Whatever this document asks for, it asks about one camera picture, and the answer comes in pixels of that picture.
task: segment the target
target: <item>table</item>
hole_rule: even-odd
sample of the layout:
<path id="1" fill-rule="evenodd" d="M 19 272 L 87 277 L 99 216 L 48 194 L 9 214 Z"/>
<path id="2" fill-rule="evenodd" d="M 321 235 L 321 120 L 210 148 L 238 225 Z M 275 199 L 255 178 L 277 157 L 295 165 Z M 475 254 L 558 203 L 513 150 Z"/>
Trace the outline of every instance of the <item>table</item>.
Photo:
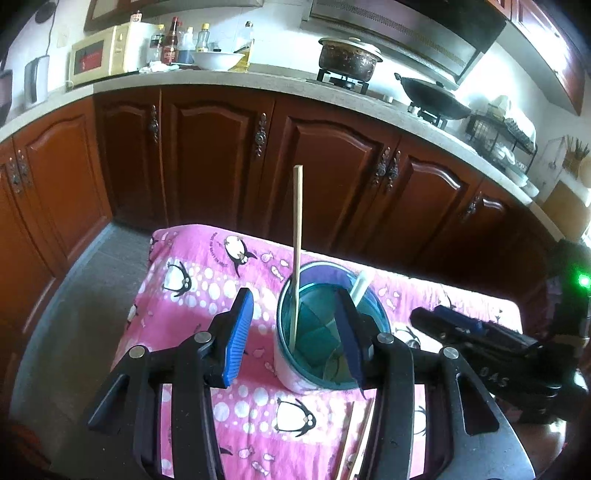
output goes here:
<path id="1" fill-rule="evenodd" d="M 274 374 L 273 337 L 277 298 L 291 275 L 293 249 L 207 225 L 184 225 L 154 232 L 150 267 L 142 282 L 113 366 L 134 345 L 150 351 L 177 346 L 206 330 L 216 313 L 230 309 L 240 287 L 250 288 L 254 317 L 237 379 L 226 390 L 212 388 L 213 415 L 226 477 L 232 479 L 333 480 L 349 427 L 352 402 L 361 393 L 324 392 L 294 395 Z M 355 274 L 363 265 L 304 251 L 302 264 L 332 261 Z M 421 348 L 441 344 L 409 327 L 416 307 L 453 306 L 481 320 L 521 331 L 517 306 L 471 291 L 377 270 L 370 286 L 380 298 L 392 332 L 402 340 L 416 335 Z M 375 392 L 367 392 L 373 397 Z M 162 394 L 161 463 L 174 476 L 171 454 L 172 389 Z M 411 476 L 423 472 L 425 450 L 424 391 L 415 388 L 415 435 Z M 304 428 L 307 413 L 314 427 Z M 362 419 L 353 419 L 349 463 L 361 437 Z M 342 478 L 347 478 L 347 470 Z"/>

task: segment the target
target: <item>blue gripper pad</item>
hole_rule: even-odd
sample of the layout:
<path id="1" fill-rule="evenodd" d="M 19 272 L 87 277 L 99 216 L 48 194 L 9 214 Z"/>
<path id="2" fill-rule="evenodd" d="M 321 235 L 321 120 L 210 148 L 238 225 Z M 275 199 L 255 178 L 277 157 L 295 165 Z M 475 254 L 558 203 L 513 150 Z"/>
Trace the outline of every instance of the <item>blue gripper pad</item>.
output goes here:
<path id="1" fill-rule="evenodd" d="M 438 305 L 433 309 L 433 313 L 439 318 L 452 323 L 463 330 L 469 330 L 474 335 L 483 336 L 485 334 L 482 320 L 470 318 L 460 312 L 456 312 L 443 305 Z"/>
<path id="2" fill-rule="evenodd" d="M 340 341 L 345 352 L 345 358 L 349 365 L 351 377 L 355 379 L 359 386 L 363 385 L 363 353 L 362 344 L 356 335 L 355 326 L 360 321 L 360 315 L 355 308 L 355 304 L 344 288 L 339 288 L 335 292 L 335 322 L 339 331 Z"/>
<path id="3" fill-rule="evenodd" d="M 228 312 L 218 313 L 209 326 L 209 333 L 214 339 L 210 355 L 216 365 L 211 374 L 212 383 L 217 387 L 220 381 L 224 388 L 230 386 L 238 376 L 248 330 L 251 327 L 254 311 L 254 298 L 248 288 L 241 288 L 234 304 Z"/>

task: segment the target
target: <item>pot lid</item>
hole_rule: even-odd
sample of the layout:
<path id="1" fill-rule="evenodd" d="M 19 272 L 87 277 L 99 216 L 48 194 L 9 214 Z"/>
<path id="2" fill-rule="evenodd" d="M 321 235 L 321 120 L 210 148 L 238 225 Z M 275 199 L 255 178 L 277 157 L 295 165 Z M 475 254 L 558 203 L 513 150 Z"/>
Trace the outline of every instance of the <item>pot lid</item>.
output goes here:
<path id="1" fill-rule="evenodd" d="M 321 38 L 318 41 L 318 43 L 320 45 L 324 45 L 325 43 L 340 43 L 343 45 L 352 45 L 354 47 L 359 47 L 368 53 L 371 53 L 373 56 L 377 58 L 378 61 L 384 61 L 384 58 L 382 57 L 382 52 L 380 52 L 378 47 L 372 45 L 371 43 L 364 43 L 361 41 L 360 38 L 349 37 L 346 40 L 344 40 L 342 38 L 324 37 Z"/>

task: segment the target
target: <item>kitchen cabinet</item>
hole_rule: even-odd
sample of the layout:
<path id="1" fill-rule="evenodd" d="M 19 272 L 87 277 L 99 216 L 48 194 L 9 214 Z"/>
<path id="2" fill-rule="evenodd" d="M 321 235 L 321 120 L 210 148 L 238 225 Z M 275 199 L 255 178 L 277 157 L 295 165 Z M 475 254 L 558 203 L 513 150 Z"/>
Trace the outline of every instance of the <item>kitchen cabinet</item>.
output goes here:
<path id="1" fill-rule="evenodd" d="M 163 88 L 165 192 L 173 225 L 253 232 L 274 105 L 274 95 L 261 90 Z"/>
<path id="2" fill-rule="evenodd" d="M 488 0 L 509 20 L 511 19 L 511 7 L 515 0 Z"/>
<path id="3" fill-rule="evenodd" d="M 348 257 L 386 270 L 411 270 L 453 216 L 467 211 L 482 174 L 414 136 L 396 148 L 376 198 L 354 232 Z M 431 271 L 426 269 L 427 276 Z"/>
<path id="4" fill-rule="evenodd" d="M 468 205 L 458 208 L 421 253 L 413 271 L 464 288 L 488 288 L 488 269 L 495 268 L 513 236 L 517 207 L 505 189 L 484 179 Z"/>
<path id="5" fill-rule="evenodd" d="M 160 161 L 160 88 L 103 93 L 95 98 L 105 186 L 116 220 L 156 230 L 167 225 Z"/>
<path id="6" fill-rule="evenodd" d="M 575 46 L 533 0 L 513 0 L 512 22 L 554 72 L 580 115 L 585 73 Z"/>
<path id="7" fill-rule="evenodd" d="M 14 135 L 22 188 L 66 268 L 111 218 L 92 99 L 71 103 Z"/>
<path id="8" fill-rule="evenodd" d="M 4 397 L 11 391 L 25 339 L 63 277 L 32 220 L 10 138 L 0 144 L 0 225 L 0 379 Z"/>
<path id="9" fill-rule="evenodd" d="M 304 166 L 302 246 L 334 253 L 359 209 L 369 206 L 400 133 L 391 125 L 292 96 L 277 99 L 258 189 L 264 238 L 293 238 L 293 166 Z"/>

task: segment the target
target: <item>screw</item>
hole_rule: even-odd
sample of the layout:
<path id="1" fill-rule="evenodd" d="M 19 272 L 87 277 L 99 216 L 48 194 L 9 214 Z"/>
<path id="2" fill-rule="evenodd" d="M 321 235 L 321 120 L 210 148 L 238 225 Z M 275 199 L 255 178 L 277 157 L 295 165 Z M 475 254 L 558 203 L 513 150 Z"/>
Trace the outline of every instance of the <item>screw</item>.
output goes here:
<path id="1" fill-rule="evenodd" d="M 379 333 L 378 334 L 378 342 L 380 343 L 394 343 L 394 335 L 391 333 Z"/>
<path id="2" fill-rule="evenodd" d="M 129 350 L 129 356 L 131 358 L 142 358 L 146 353 L 146 349 L 141 345 L 136 345 Z"/>
<path id="3" fill-rule="evenodd" d="M 212 339 L 212 334 L 204 330 L 202 332 L 197 332 L 193 339 L 197 343 L 208 343 Z"/>
<path id="4" fill-rule="evenodd" d="M 455 360 L 456 358 L 458 358 L 460 356 L 459 353 L 457 353 L 457 350 L 452 347 L 452 346 L 447 346 L 443 349 L 443 355 L 445 355 L 446 357 Z"/>

